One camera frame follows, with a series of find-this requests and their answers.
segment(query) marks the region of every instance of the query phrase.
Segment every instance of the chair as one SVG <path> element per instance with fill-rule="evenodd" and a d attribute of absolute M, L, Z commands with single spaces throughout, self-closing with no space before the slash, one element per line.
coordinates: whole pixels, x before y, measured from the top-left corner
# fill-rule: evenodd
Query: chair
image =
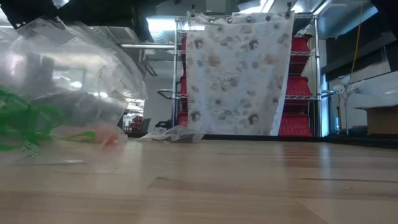
<path fill-rule="evenodd" d="M 148 127 L 149 127 L 150 119 L 151 118 L 146 118 L 146 119 L 143 120 L 142 129 L 141 129 L 141 131 L 143 133 L 148 133 Z"/>

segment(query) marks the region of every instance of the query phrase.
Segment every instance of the metal pole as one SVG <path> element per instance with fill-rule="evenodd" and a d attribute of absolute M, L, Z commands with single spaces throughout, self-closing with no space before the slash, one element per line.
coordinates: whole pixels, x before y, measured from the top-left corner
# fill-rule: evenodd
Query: metal pole
<path fill-rule="evenodd" d="M 315 23 L 315 61 L 317 68 L 317 115 L 316 115 L 316 124 L 317 131 L 316 137 L 322 136 L 322 104 L 321 104 L 321 63 L 320 63 L 320 53 L 319 53 L 319 33 L 318 33 L 318 15 L 314 15 L 314 23 Z"/>
<path fill-rule="evenodd" d="M 174 31 L 174 72 L 173 72 L 173 87 L 172 87 L 172 101 L 173 101 L 173 114 L 172 114 L 172 126 L 175 126 L 177 118 L 177 46 L 178 46 L 178 20 L 175 18 L 175 31 Z"/>
<path fill-rule="evenodd" d="M 154 50 L 173 50 L 174 45 L 171 44 L 121 44 L 122 48 L 134 49 L 154 49 Z"/>

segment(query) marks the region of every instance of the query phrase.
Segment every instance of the yellow cable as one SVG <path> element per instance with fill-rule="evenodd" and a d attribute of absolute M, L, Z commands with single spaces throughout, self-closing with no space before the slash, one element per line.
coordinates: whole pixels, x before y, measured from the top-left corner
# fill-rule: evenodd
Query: yellow cable
<path fill-rule="evenodd" d="M 358 34 L 356 36 L 355 55 L 354 55 L 353 67 L 351 68 L 351 75 L 354 73 L 355 62 L 356 62 L 356 58 L 358 57 L 358 47 L 359 47 L 359 37 L 361 35 L 362 15 L 363 15 L 363 1 L 361 1 L 361 14 L 359 16 Z"/>
<path fill-rule="evenodd" d="M 355 54 L 354 54 L 353 66 L 352 66 L 352 68 L 351 68 L 350 79 L 351 79 L 351 77 L 353 76 L 354 69 L 355 69 L 355 63 L 356 63 L 356 58 L 358 57 L 358 47 L 359 47 L 359 38 L 360 38 L 360 36 L 361 36 L 362 16 L 363 16 L 363 0 L 361 0 L 361 12 L 360 12 L 360 14 L 359 14 L 358 33 L 357 33 L 357 35 L 356 35 Z M 341 129 L 341 125 L 342 125 L 342 122 L 341 122 L 341 120 L 342 120 L 342 118 L 341 118 L 341 110 L 343 109 L 343 108 L 341 107 L 340 104 L 339 104 L 338 109 L 339 109 L 339 110 L 338 110 L 338 117 L 339 117 L 339 119 L 338 119 L 338 122 L 339 122 L 339 127 L 338 127 L 338 129 L 340 130 L 340 129 Z"/>

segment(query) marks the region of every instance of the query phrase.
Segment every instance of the green plastic object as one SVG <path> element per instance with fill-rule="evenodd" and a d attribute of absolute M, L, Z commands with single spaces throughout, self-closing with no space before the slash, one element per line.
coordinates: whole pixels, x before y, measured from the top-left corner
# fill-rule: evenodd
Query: green plastic object
<path fill-rule="evenodd" d="M 38 145 L 39 141 L 60 139 L 51 136 L 50 132 L 62 123 L 62 112 L 53 106 L 31 105 L 16 94 L 0 88 L 0 136 L 9 141 L 8 144 L 0 142 L 0 151 L 17 149 L 26 141 Z M 94 142 L 95 139 L 95 133 L 87 131 L 64 140 Z"/>

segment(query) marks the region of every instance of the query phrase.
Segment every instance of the shelf post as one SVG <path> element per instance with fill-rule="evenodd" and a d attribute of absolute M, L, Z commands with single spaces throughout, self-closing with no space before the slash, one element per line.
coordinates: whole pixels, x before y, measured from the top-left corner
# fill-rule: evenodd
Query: shelf post
<path fill-rule="evenodd" d="M 173 111 L 172 111 L 172 127 L 175 126 L 177 121 L 177 107 L 178 99 L 177 94 L 177 46 L 178 46 L 178 19 L 175 18 L 175 31 L 174 31 L 174 71 L 173 71 L 173 86 L 172 86 L 172 101 L 173 101 Z"/>
<path fill-rule="evenodd" d="M 321 104 L 321 64 L 320 64 L 320 53 L 319 53 L 319 30 L 318 30 L 318 15 L 314 15 L 314 25 L 315 25 L 315 66 L 316 70 L 316 84 L 317 84 L 317 110 L 315 115 L 316 131 L 315 136 L 322 136 L 322 104 Z"/>

